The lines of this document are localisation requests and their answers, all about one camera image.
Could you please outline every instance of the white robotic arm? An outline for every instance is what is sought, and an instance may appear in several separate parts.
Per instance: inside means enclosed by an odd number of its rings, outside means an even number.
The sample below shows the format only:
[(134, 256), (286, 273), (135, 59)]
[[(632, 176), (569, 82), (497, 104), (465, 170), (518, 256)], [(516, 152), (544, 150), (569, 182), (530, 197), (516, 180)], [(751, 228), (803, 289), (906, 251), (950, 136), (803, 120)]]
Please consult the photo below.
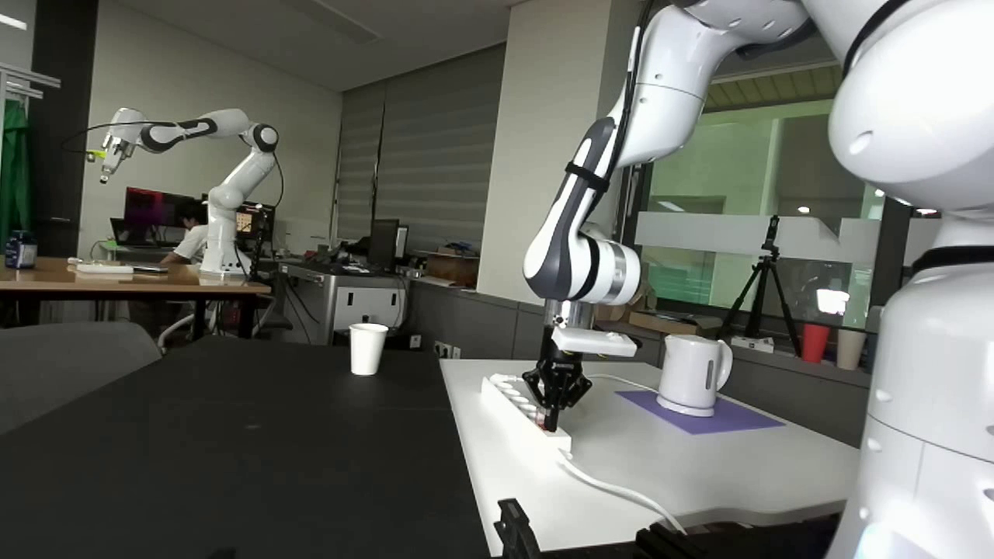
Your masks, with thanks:
[(679, 150), (706, 104), (706, 89), (738, 46), (780, 44), (803, 30), (808, 16), (794, 2), (712, 0), (697, 10), (664, 5), (632, 38), (626, 82), (611, 112), (590, 123), (557, 202), (523, 251), (523, 284), (546, 298), (557, 318), (544, 328), (537, 367), (523, 374), (546, 406), (546, 428), (560, 410), (577, 404), (590, 382), (581, 354), (630, 358), (623, 335), (590, 332), (577, 303), (626, 303), (639, 289), (639, 257), (596, 229), (587, 217), (607, 189), (618, 164), (655, 161)]
[[(529, 248), (523, 279), (548, 301), (623, 301), (626, 289), (616, 298), (577, 289), (603, 268), (577, 251), (593, 256), (581, 222), (607, 182), (607, 147), (622, 147), (618, 164), (673, 152), (693, 129), (721, 56), (746, 44), (776, 44), (803, 17), (843, 66), (829, 118), (842, 169), (897, 199), (943, 211), (933, 248), (882, 313), (859, 477), (829, 555), (991, 555), (994, 82), (983, 72), (994, 54), (991, 0), (670, 2), (646, 28), (646, 56), (626, 92), (626, 129), (618, 108), (590, 126), (596, 134), (581, 144), (548, 220)], [(557, 413), (585, 393), (577, 362), (548, 337), (529, 376), (552, 426)]]
[(94, 152), (98, 164), (98, 180), (106, 182), (134, 150), (168, 152), (178, 144), (197, 136), (239, 136), (251, 152), (224, 176), (224, 182), (207, 189), (207, 251), (202, 273), (227, 277), (244, 270), (237, 251), (237, 207), (251, 197), (251, 189), (269, 173), (276, 161), (276, 126), (255, 123), (242, 108), (221, 108), (190, 120), (145, 120), (134, 108), (119, 108), (101, 147)]

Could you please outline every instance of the chair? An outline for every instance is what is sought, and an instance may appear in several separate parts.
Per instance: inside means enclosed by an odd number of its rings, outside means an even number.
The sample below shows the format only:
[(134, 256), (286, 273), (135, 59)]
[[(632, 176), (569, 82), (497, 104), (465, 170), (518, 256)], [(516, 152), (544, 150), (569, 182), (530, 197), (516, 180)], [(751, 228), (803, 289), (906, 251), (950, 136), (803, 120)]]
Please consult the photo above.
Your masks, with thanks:
[(40, 323), (0, 328), (0, 434), (65, 406), (160, 352), (135, 323)]

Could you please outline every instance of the mouse pad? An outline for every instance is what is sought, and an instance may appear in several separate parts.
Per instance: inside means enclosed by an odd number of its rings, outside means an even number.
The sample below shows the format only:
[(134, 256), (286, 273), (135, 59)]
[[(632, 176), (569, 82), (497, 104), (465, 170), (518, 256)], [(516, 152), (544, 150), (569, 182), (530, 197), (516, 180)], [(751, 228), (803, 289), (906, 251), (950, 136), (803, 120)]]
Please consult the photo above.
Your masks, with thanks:
[(715, 431), (742, 431), (742, 428), (769, 428), (783, 426), (774, 416), (764, 416), (756, 410), (749, 410), (737, 401), (717, 397), (715, 416), (682, 416), (673, 410), (659, 406), (655, 391), (618, 391), (623, 401), (642, 406), (646, 413), (689, 431), (689, 434), (715, 434)]

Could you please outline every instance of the ceiling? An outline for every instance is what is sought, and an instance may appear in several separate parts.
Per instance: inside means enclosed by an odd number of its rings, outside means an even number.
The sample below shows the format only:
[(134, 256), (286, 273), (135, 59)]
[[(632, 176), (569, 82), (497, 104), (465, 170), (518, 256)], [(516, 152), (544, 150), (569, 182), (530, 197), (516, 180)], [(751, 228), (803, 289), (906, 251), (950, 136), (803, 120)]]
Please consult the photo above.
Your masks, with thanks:
[[(455, 59), (506, 38), (522, 0), (121, 0), (211, 44), (329, 89)], [(839, 72), (823, 41), (761, 59), (727, 59), (708, 108), (832, 97)]]
[(465, 56), (506, 38), (516, 0), (121, 0), (329, 89)]

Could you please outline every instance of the glass wall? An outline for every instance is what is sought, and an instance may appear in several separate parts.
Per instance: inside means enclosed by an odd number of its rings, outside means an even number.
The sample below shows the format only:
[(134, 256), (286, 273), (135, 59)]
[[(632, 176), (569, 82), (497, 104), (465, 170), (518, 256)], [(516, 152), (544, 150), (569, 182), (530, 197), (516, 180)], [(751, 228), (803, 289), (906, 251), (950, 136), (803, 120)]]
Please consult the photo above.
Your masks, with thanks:
[[(825, 144), (829, 102), (708, 112), (689, 147), (653, 169), (646, 211), (819, 217), (839, 232), (842, 217), (878, 220), (882, 197), (851, 176)], [(659, 306), (732, 306), (756, 256), (642, 244)], [(864, 327), (871, 265), (780, 257), (783, 298), (794, 320)], [(847, 296), (843, 311), (818, 303), (818, 292)], [(764, 313), (780, 318), (774, 279)]]

